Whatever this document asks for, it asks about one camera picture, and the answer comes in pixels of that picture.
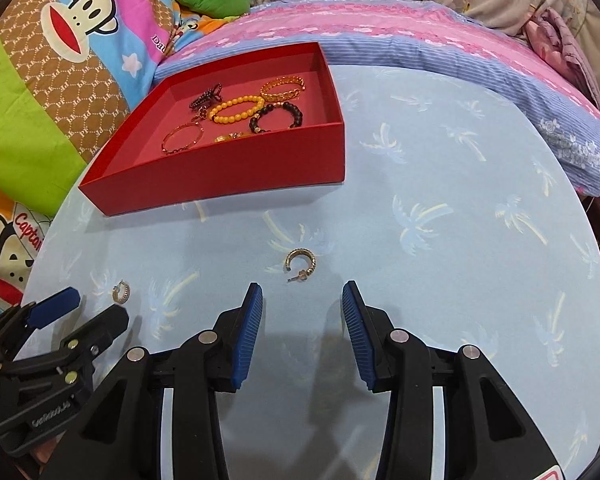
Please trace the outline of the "person's left hand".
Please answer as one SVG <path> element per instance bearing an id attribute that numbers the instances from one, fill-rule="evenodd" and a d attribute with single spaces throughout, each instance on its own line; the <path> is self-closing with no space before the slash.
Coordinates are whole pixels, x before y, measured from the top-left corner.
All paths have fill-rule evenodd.
<path id="1" fill-rule="evenodd" d="M 35 462 L 36 472 L 38 474 L 44 470 L 46 464 L 50 461 L 60 439 L 61 436 L 53 437 L 29 452 L 29 456 L 32 457 Z"/>

